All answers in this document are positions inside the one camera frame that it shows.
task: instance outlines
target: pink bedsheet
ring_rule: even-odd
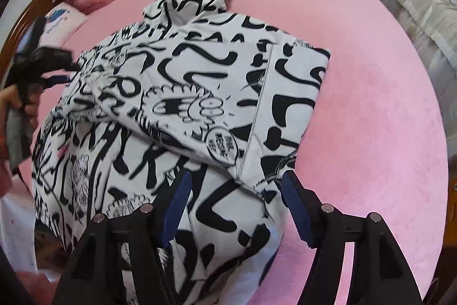
[[[65,47],[77,57],[140,21],[153,1],[116,0],[92,13]],[[446,141],[433,88],[400,25],[379,0],[231,0],[228,9],[332,50],[296,172],[306,188],[343,213],[382,214],[424,296],[442,247]],[[61,90],[43,94],[40,118]],[[30,178],[30,163],[21,170]],[[346,303],[349,288],[351,249],[346,253],[337,304]],[[290,219],[251,304],[296,304],[313,257]]]

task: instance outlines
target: human hand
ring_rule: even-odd
[[[29,104],[24,107],[24,113],[29,117],[33,130],[36,130],[38,127],[38,105],[40,104],[40,95],[43,88],[40,85],[36,85],[34,88],[33,92],[29,94]],[[8,109],[11,107],[17,109],[22,107],[15,84],[0,91],[0,159],[4,160],[8,159],[5,129]]]

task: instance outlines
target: finger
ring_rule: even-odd
[[[8,100],[11,92],[17,90],[16,86],[10,86],[0,91],[0,158],[8,159],[8,147],[6,146],[6,115],[10,106]]]
[[[29,95],[30,104],[39,104],[40,103],[40,94],[41,93],[32,93]]]
[[[15,84],[6,87],[0,91],[0,99],[5,102],[5,104],[10,105],[19,109],[22,106],[22,102],[19,99],[19,93],[17,91],[17,86]]]
[[[27,116],[38,116],[38,105],[27,105],[24,109]]]
[[[31,93],[42,93],[43,92],[43,86],[39,83],[32,83],[27,86],[27,92],[29,94]]]
[[[37,118],[30,118],[30,125],[35,131],[38,128],[38,119]]]

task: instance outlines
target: printed cartoon face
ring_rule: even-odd
[[[204,117],[221,116],[224,113],[222,109],[223,101],[218,97],[207,97],[198,102],[200,107],[199,114]]]
[[[215,123],[214,118],[224,113],[220,98],[195,85],[153,88],[144,97],[143,104],[152,106],[156,115],[169,115],[171,121],[177,115],[195,133],[208,130]]]

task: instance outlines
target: circular logo patch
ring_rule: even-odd
[[[224,127],[213,127],[205,137],[211,156],[219,163],[234,166],[238,158],[238,145],[232,134]]]
[[[57,9],[55,10],[54,12],[52,12],[49,17],[47,18],[47,21],[48,22],[53,22],[55,20],[57,20],[60,16],[62,16],[65,12],[67,12],[67,10],[65,9]]]

